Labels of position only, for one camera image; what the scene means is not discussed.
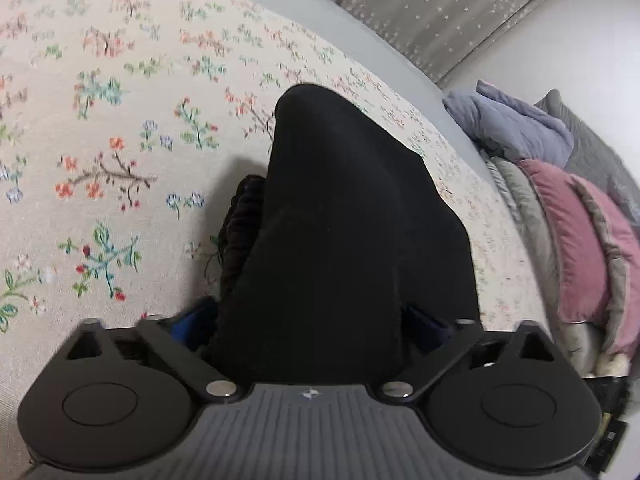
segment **pink pillow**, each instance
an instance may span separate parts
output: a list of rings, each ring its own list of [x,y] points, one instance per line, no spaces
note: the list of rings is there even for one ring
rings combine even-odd
[[[540,160],[521,160],[518,165],[536,189],[553,233],[560,273],[560,321],[603,323],[609,301],[607,266],[572,176]]]
[[[591,182],[573,175],[575,190],[587,207],[609,267],[611,299],[603,351],[633,357],[640,334],[640,244],[614,202]]]

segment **gray blanket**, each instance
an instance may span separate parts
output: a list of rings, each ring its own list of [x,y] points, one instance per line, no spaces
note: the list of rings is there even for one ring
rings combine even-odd
[[[564,168],[574,148],[561,120],[482,81],[477,92],[453,90],[443,103],[472,140],[511,162],[536,158]]]

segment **white wall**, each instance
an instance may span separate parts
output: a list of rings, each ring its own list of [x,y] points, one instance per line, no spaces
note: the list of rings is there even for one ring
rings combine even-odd
[[[640,0],[550,0],[447,90],[472,89],[477,79],[530,103],[558,88],[640,182]]]

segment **bed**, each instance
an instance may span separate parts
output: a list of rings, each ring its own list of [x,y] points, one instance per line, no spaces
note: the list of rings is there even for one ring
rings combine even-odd
[[[0,478],[27,467],[17,406],[81,319],[128,326],[216,294],[215,235],[238,181],[265,174],[274,104],[299,82],[420,154],[469,233],[485,328],[546,327],[494,185],[299,23],[250,0],[0,0],[0,56]]]

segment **gray textured surface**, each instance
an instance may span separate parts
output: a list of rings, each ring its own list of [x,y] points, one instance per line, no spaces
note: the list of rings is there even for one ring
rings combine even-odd
[[[304,25],[362,63],[414,105],[451,143],[460,157],[493,185],[478,150],[442,105],[443,94],[419,69],[376,33],[329,0],[252,0]]]
[[[363,386],[259,384],[237,404],[209,406],[163,457],[116,474],[41,466],[25,480],[515,480],[476,469],[431,439],[409,408]],[[579,468],[545,480],[588,480]]]
[[[566,172],[587,179],[604,192],[614,181],[623,198],[640,204],[640,187],[620,156],[562,102],[558,90],[549,91],[536,106],[562,120],[574,135],[574,150],[564,167]]]

